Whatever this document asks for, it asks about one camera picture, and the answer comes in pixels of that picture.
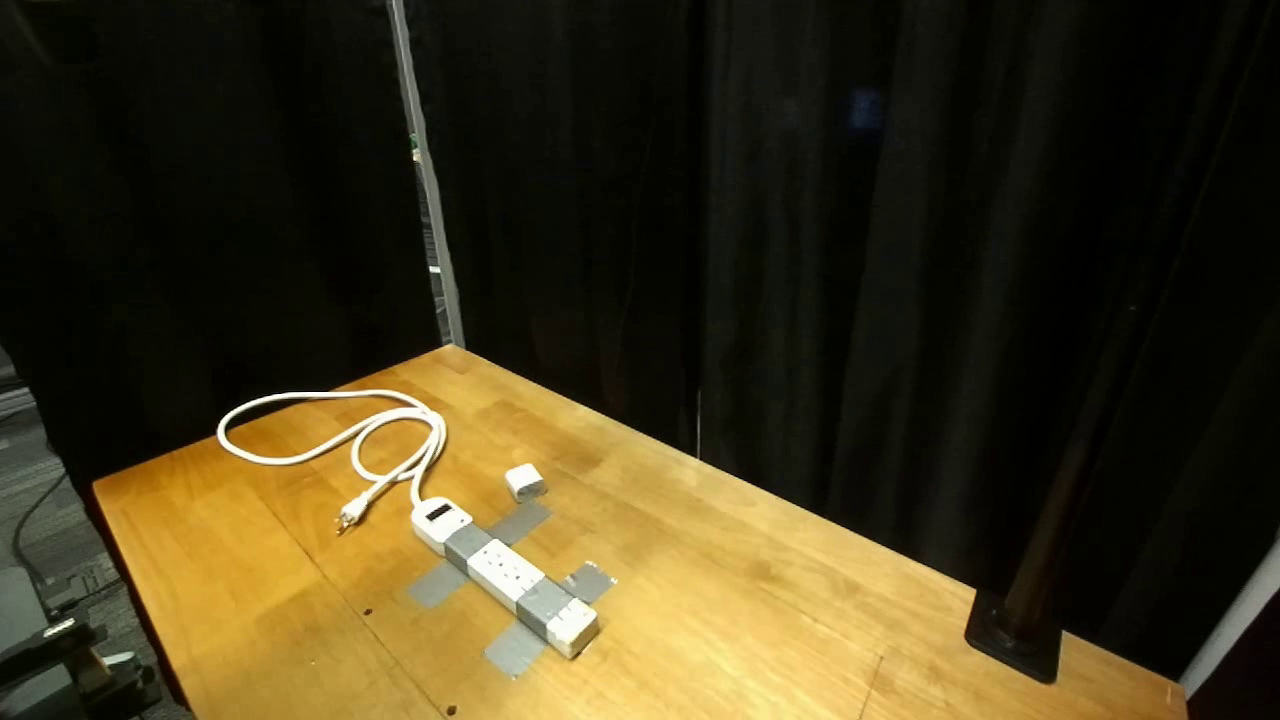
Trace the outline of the silver metal pole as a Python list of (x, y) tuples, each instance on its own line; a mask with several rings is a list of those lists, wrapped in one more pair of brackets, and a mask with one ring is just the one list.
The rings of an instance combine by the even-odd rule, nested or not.
[(426, 116), (424, 116), (420, 81), (416, 81), (408, 0), (382, 0), (382, 10), (386, 10), (386, 38), (392, 38), (408, 155), (410, 155), (416, 197), (420, 197), (416, 205), (420, 205), (420, 236), (424, 236), (435, 331), (443, 346), (462, 350), (467, 331), (462, 331), (460, 286), (455, 286), (455, 264), (451, 264), (451, 246), (447, 246), (443, 192), (439, 192), (430, 140), (426, 140)]

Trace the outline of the white power strip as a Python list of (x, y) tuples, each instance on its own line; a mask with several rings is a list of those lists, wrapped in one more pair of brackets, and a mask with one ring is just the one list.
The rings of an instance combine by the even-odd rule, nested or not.
[(426, 605), (447, 601), (460, 584), (476, 584), (522, 632), (530, 632), (565, 661), (574, 661), (598, 638), (598, 611), (589, 601), (555, 584), (508, 542), (479, 530), (447, 497), (426, 497), (410, 509), (410, 536), (439, 555), (439, 564), (420, 584)]

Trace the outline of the black curtain backdrop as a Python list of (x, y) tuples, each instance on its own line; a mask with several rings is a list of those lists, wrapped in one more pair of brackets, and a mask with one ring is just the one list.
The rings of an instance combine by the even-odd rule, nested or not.
[[(1135, 264), (1248, 184), (1276, 0), (408, 0), (470, 353), (999, 584)], [(443, 346), (382, 0), (2, 0), (0, 346), (109, 477)]]

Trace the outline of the grey tape strip near switch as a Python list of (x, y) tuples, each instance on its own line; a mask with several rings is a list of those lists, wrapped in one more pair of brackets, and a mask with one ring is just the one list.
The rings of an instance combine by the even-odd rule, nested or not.
[(443, 605), (462, 580), (511, 609), (544, 580), (530, 562), (443, 497), (410, 509), (410, 536), (439, 555), (439, 570), (410, 584), (410, 597), (426, 609)]

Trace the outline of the black stand post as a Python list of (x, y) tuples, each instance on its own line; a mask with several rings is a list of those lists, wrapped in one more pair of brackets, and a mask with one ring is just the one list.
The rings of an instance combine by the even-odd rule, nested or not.
[(1042, 515), (970, 611), (1018, 671), (1056, 679), (1069, 627), (1181, 671), (1226, 611), (1257, 542), (1257, 302), (1248, 184), (1210, 172), (1110, 306)]

